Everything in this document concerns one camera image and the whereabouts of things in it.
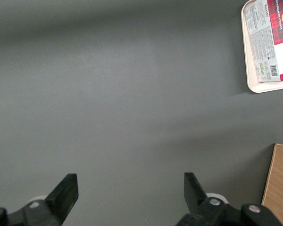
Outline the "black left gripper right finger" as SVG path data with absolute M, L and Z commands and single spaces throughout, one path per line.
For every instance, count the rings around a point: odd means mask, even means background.
M 189 214 L 178 226 L 281 226 L 282 223 L 267 207 L 247 203 L 241 209 L 232 207 L 218 197 L 209 197 L 194 173 L 184 174 L 184 198 Z

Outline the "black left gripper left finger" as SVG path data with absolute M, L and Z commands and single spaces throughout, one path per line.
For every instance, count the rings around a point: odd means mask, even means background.
M 77 175 L 67 174 L 46 197 L 36 197 L 13 213 L 0 207 L 0 226 L 61 226 L 78 196 Z

